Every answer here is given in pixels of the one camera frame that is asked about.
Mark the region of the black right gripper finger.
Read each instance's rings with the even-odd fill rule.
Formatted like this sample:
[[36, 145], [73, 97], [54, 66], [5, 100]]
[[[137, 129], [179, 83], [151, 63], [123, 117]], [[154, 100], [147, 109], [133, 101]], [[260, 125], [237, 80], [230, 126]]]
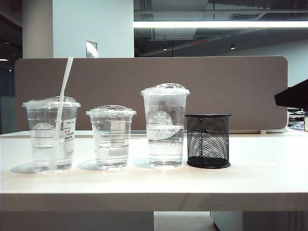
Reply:
[[278, 106], [308, 108], [308, 80], [302, 81], [274, 96]]

